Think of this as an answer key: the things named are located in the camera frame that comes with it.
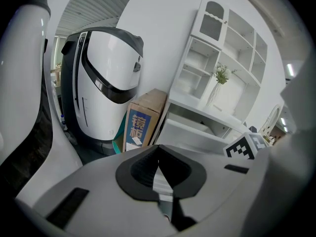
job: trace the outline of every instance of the open drawer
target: open drawer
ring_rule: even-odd
[[[156,144],[172,145],[199,153],[223,155],[223,148],[228,142],[215,136],[204,124],[168,113]]]

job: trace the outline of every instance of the black and white machine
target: black and white machine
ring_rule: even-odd
[[[143,45],[140,37],[127,31],[95,27],[70,35],[62,49],[66,125],[79,141],[104,154],[109,154],[136,96]]]
[[[154,145],[82,166],[47,97],[50,79],[45,82],[42,54],[48,21],[45,1],[32,0],[15,13],[0,42],[0,187],[1,195],[8,193],[14,199],[1,199],[2,202],[14,201],[44,235],[60,237],[263,236],[290,215],[316,167],[315,56],[282,92],[294,120],[299,121],[298,132],[285,136],[273,147],[261,147],[260,141],[255,140],[255,159]],[[87,52],[81,54],[78,91],[71,98],[78,123],[87,136],[100,140],[111,140],[113,135],[108,128],[98,128],[106,132],[104,137],[88,129],[90,125],[99,127],[90,114],[98,106],[93,106],[95,102],[89,94],[97,92],[100,97],[96,100],[111,106],[103,107],[104,113],[97,110],[100,117],[110,115],[113,108],[121,119],[123,111],[116,105],[119,103],[108,101],[120,101],[114,87],[120,88],[121,80],[116,72],[103,74],[111,87],[100,77],[91,77],[98,75],[96,71],[103,73],[96,68],[104,63],[129,61],[137,69],[141,61],[140,53],[120,40],[103,31],[86,31],[75,37],[75,44],[69,44],[69,51],[75,47]],[[103,48],[92,45],[96,42],[109,50],[120,45],[127,58],[121,60],[116,57],[120,56],[119,51],[115,51],[112,60],[102,52]],[[93,49],[91,55],[89,48],[85,49],[87,43]],[[89,63],[85,55],[93,66],[84,68]],[[73,61],[68,63],[70,69]],[[126,73],[126,77],[120,77],[126,80],[120,91],[137,85],[134,71]],[[111,128],[113,134],[116,129],[117,123]],[[158,167],[172,188],[171,222],[160,212],[161,194],[153,190]],[[12,221],[14,227],[3,224],[2,231],[6,227],[11,231],[18,229],[21,217]]]

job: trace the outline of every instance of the cabinet door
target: cabinet door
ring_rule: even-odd
[[[191,35],[223,49],[229,10],[214,0],[202,0]]]

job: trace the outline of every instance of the cardboard box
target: cardboard box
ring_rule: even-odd
[[[149,144],[166,99],[167,93],[153,89],[128,105],[123,152]]]

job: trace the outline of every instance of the corrugated ceiling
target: corrugated ceiling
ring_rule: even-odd
[[[115,27],[129,0],[70,0],[57,28],[69,35],[87,27]]]

